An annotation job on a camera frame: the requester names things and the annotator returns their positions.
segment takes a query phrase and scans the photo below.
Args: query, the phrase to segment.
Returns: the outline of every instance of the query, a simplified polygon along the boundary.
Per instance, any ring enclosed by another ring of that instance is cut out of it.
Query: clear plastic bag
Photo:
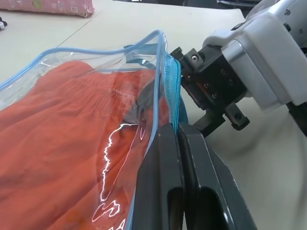
[[[125,229],[138,168],[178,113],[164,86],[180,86],[176,64],[155,31],[120,50],[47,50],[0,84],[1,229]]]

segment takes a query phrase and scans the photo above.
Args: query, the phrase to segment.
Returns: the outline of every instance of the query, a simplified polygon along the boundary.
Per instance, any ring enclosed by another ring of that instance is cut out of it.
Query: orange shirt
[[[67,62],[1,111],[0,229],[123,230],[153,111],[146,127],[123,119],[154,76]]]

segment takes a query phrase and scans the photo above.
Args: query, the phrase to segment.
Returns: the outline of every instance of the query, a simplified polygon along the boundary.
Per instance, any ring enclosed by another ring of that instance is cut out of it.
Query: robotic arm
[[[237,130],[248,125],[236,103],[250,96],[262,109],[286,104],[307,133],[305,10],[305,0],[264,0],[244,23],[206,38],[200,51],[172,52],[182,66],[182,86],[206,110],[195,124],[205,137],[225,121],[223,115]]]
[[[249,120],[236,103],[254,97],[262,109],[287,105],[307,135],[307,1],[264,0],[231,31],[217,31],[200,51],[172,56],[181,85],[206,114],[193,126],[158,129],[138,171],[132,230],[256,230],[230,170],[207,145],[225,120]]]

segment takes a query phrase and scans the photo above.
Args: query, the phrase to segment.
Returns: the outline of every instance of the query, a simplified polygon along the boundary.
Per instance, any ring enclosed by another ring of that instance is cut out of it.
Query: pink box
[[[88,17],[94,12],[92,0],[0,0],[0,9],[48,12]]]

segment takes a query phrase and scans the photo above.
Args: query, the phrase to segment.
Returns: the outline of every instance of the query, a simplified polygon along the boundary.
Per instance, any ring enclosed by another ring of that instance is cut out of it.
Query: white table
[[[118,47],[160,29],[166,34],[169,52],[178,46],[187,52],[191,48],[200,49],[214,30],[230,29],[244,20],[238,10],[110,0],[95,3],[99,11],[90,19],[0,11],[0,16],[7,17],[9,23],[0,32],[0,50],[5,51],[0,56],[4,73],[0,80],[54,46]],[[182,95],[189,121],[194,123],[203,111],[185,91]],[[260,230],[307,229],[306,138],[284,107],[262,112],[253,99],[244,99],[238,106],[251,123],[238,132],[226,122],[207,138],[208,143],[231,169]]]

